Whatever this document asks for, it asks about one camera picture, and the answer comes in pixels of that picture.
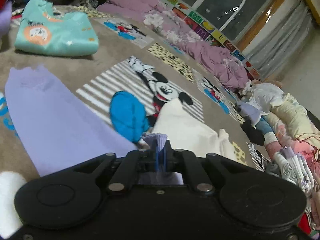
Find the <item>pink blanket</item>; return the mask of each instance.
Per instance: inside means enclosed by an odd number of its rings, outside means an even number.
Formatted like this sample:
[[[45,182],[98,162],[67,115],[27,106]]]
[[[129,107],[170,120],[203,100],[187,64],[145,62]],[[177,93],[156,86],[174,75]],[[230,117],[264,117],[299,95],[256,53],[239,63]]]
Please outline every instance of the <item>pink blanket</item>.
[[[109,0],[98,11],[143,23],[170,44],[178,46],[213,73],[226,88],[236,91],[248,81],[242,63],[226,48],[210,46],[159,0]]]

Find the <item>metal screw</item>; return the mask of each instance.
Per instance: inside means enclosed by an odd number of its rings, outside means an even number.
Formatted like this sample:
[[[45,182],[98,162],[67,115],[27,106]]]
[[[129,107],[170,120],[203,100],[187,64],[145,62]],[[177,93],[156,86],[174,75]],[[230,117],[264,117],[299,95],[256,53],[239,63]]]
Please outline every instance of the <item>metal screw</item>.
[[[299,237],[295,234],[291,234],[287,237],[287,240],[298,240],[298,239],[299,239]]]
[[[164,190],[157,190],[157,194],[163,195],[164,194]]]
[[[23,240],[33,240],[33,236],[29,235],[29,234],[25,234],[25,235],[23,235],[22,239]]]
[[[112,191],[121,191],[124,189],[124,185],[122,183],[112,183],[109,185],[109,189]]]
[[[197,190],[201,192],[209,192],[213,189],[213,186],[207,183],[200,183],[197,185]]]

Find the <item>lavender fabric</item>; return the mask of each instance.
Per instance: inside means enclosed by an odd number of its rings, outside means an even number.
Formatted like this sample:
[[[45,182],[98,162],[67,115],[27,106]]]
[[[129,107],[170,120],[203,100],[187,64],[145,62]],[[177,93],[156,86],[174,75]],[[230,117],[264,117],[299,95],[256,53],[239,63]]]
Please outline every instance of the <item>lavender fabric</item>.
[[[167,138],[168,136],[162,133],[151,133],[142,137],[150,147],[156,140],[158,153],[164,148]],[[145,172],[140,174],[138,183],[141,185],[183,185],[183,178],[182,174],[178,172]]]
[[[244,103],[242,101],[237,101],[236,108],[237,108],[237,110],[239,109],[238,112],[244,119],[249,118],[251,120],[252,125],[257,125],[259,123],[259,121],[261,119],[261,112],[257,108],[255,108],[254,106],[251,106],[251,105]]]
[[[179,47],[215,75],[228,89],[245,87],[248,76],[243,64],[227,48],[211,46],[190,29],[175,13],[159,0],[109,0],[98,11],[132,18],[156,31],[167,42]],[[162,18],[160,26],[146,24],[150,17]]]
[[[10,28],[12,0],[7,0],[0,10],[0,38],[7,34]]]
[[[166,134],[162,133],[151,133],[146,136],[143,136],[142,139],[151,147],[153,140],[157,141],[157,152],[160,152],[165,145],[165,142],[167,141],[168,136]]]
[[[5,96],[15,129],[40,176],[136,146],[112,130],[43,66],[10,69]]]
[[[285,156],[286,159],[294,157],[294,152],[291,147],[282,148],[280,152]]]

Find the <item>white cloth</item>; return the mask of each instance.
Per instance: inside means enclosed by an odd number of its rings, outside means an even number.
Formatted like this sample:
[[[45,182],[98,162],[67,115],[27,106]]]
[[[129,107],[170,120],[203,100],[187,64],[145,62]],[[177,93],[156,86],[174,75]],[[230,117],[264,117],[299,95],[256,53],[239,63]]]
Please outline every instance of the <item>white cloth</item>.
[[[264,134],[263,136],[264,136],[264,145],[265,146],[268,145],[269,143],[278,141],[274,132],[268,132],[268,133]]]
[[[283,91],[274,84],[262,83],[250,87],[252,96],[247,104],[254,106],[262,115],[270,113],[271,107],[280,106],[283,103]]]
[[[303,174],[302,174],[302,170],[301,170],[300,163],[299,163],[297,155],[294,155],[292,158],[289,158],[288,162],[290,163],[290,165],[293,168],[295,174],[297,175],[299,188],[301,188],[304,193],[308,192],[309,191],[309,186],[304,181],[304,177],[303,177]]]
[[[281,177],[295,185],[297,185],[297,177],[293,168],[290,166],[289,162],[283,157],[280,152],[276,152],[273,156],[274,160],[279,166]]]
[[[236,161],[236,155],[226,131],[221,129],[218,135],[210,127],[185,112],[177,98],[161,108],[152,132],[166,134],[172,149],[192,151],[198,157],[205,157],[207,153],[216,153]]]
[[[14,207],[14,196],[25,183],[25,179],[18,173],[10,171],[0,173],[0,236],[4,239],[22,227]]]

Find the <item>white towel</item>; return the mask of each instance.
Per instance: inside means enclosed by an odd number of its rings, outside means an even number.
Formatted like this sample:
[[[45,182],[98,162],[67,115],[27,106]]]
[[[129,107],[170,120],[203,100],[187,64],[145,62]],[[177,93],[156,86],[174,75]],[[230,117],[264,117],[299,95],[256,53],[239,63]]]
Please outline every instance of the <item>white towel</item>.
[[[25,183],[25,179],[18,173],[10,171],[0,173],[0,236],[4,239],[22,227],[14,207],[14,196]]]

